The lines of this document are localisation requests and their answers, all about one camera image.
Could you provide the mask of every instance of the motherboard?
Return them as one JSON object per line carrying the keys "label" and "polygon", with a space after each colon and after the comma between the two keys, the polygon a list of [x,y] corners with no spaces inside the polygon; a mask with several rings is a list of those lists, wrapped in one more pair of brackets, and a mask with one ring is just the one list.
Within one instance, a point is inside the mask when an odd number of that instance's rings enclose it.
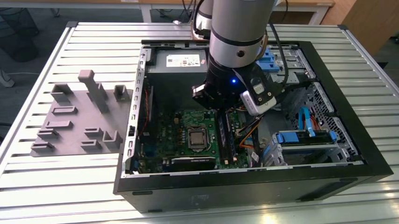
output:
{"label": "motherboard", "polygon": [[[228,115],[231,129],[241,127],[237,112]],[[220,161],[215,114],[212,111],[160,113],[156,120],[156,141],[141,145],[142,173],[170,172],[170,163],[189,167],[212,164],[212,169],[247,168],[247,153],[237,151],[236,160]]]}

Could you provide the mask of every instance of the cpu socket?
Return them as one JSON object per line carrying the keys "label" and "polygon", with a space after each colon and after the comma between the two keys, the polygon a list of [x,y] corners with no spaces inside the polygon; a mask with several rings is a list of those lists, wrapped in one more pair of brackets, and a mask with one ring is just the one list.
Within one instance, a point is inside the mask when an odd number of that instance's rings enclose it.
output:
{"label": "cpu socket", "polygon": [[189,128],[188,129],[188,148],[193,152],[201,152],[208,145],[207,129]]}

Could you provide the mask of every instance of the green circuit board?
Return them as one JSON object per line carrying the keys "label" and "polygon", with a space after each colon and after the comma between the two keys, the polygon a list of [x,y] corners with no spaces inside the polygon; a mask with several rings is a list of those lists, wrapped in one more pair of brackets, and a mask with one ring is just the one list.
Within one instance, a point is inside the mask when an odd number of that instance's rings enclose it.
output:
{"label": "green circuit board", "polygon": [[[241,127],[237,112],[229,113],[231,128]],[[200,150],[189,148],[189,131],[201,130],[205,133],[207,144]],[[236,155],[237,160],[224,164],[219,159],[219,145],[216,137],[215,114],[212,111],[179,111],[172,114],[160,113],[157,119],[157,136],[154,146],[144,146],[144,151],[152,150],[156,158],[170,158],[179,156],[215,157],[215,169],[245,168],[247,155]],[[145,164],[149,173],[162,172],[161,161],[146,160]]]}

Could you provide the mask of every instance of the aluminum table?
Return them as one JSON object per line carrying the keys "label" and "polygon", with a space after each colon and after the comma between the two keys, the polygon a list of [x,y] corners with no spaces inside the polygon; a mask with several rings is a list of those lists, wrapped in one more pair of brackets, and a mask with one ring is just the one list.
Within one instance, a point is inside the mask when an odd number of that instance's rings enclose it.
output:
{"label": "aluminum table", "polygon": [[189,39],[189,26],[165,23],[78,23],[65,28],[0,147],[0,223],[129,220],[187,223],[341,223],[399,221],[399,89],[352,34],[336,26],[276,25],[281,40],[311,41],[395,174],[376,183],[305,203],[140,214],[112,194],[117,154],[33,158],[30,144],[53,98],[72,90],[81,69],[105,89],[133,87],[140,41]]}

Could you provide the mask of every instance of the white table leg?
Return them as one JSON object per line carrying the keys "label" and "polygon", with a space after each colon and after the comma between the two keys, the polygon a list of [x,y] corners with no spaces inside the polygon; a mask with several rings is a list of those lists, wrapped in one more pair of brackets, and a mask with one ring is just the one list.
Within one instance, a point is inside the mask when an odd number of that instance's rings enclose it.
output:
{"label": "white table leg", "polygon": [[4,87],[12,87],[14,82],[10,77],[5,74],[5,72],[0,69],[0,83]]}
{"label": "white table leg", "polygon": [[312,15],[309,25],[319,25],[321,23],[327,10],[328,10],[328,6],[317,7],[317,11]]}
{"label": "white table leg", "polygon": [[142,22],[150,22],[150,5],[140,4],[141,14],[142,14]]}

